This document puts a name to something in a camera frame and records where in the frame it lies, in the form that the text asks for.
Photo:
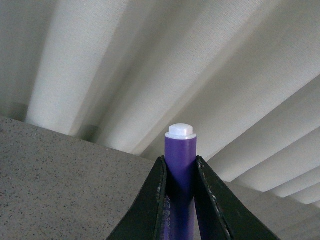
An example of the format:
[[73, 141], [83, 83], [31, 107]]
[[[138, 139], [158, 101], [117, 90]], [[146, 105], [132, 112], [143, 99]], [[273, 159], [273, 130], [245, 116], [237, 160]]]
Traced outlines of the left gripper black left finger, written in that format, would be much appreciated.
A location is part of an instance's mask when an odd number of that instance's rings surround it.
[[167, 166], [158, 157], [134, 203], [108, 236], [109, 240], [159, 240], [167, 184]]

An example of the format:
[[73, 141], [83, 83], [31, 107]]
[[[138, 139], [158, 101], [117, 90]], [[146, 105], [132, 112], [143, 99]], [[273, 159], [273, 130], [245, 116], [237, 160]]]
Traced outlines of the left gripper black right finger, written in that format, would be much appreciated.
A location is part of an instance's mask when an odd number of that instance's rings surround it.
[[234, 195], [207, 162], [196, 157], [195, 209], [203, 240], [278, 240]]

